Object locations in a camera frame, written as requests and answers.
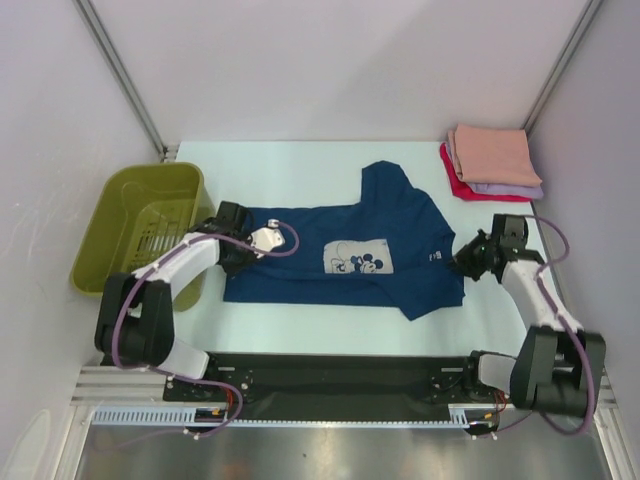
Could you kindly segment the dark blue t shirt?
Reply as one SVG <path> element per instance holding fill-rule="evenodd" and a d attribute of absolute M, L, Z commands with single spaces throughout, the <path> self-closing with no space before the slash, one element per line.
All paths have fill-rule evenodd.
<path fill-rule="evenodd" d="M 228 277 L 226 302 L 390 307 L 410 321 L 463 303 L 464 279 L 449 266 L 455 233 L 395 163 L 362 169 L 356 204 L 252 212 L 291 225 L 300 245 Z"/>

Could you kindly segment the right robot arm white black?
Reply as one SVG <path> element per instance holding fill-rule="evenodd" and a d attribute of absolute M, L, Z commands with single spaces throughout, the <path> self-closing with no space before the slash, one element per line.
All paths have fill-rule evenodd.
<path fill-rule="evenodd" d="M 527 247 L 524 215 L 496 214 L 489 233 L 480 230 L 451 261 L 453 270 L 478 281 L 485 273 L 513 300 L 526 336 L 517 356 L 474 352 L 474 367 L 461 376 L 463 393 L 484 401 L 496 389 L 521 410 L 591 419 L 606 356 L 603 336 L 583 328 L 545 281 L 550 268 Z"/>

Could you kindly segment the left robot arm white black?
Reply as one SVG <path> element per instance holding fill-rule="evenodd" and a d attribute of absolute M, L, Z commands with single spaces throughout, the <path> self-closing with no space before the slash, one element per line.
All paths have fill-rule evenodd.
<path fill-rule="evenodd" d="M 100 304 L 94 344 L 122 368 L 149 367 L 186 378 L 197 398 L 214 397 L 221 376 L 209 368 L 210 355 L 176 336 L 174 301 L 206 270 L 219 266 L 239 272 L 265 244 L 251 238 L 258 228 L 248 208 L 223 201 L 217 213 L 191 227 L 178 243 L 131 273 L 108 277 Z"/>

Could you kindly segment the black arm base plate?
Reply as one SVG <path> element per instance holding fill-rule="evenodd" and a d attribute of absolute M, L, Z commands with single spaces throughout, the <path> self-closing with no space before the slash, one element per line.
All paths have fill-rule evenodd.
<path fill-rule="evenodd" d="M 450 406 L 495 406 L 480 382 L 478 354 L 456 357 L 217 353 L 205 384 L 167 382 L 167 402 L 205 405 L 237 388 L 243 420 L 426 422 Z"/>

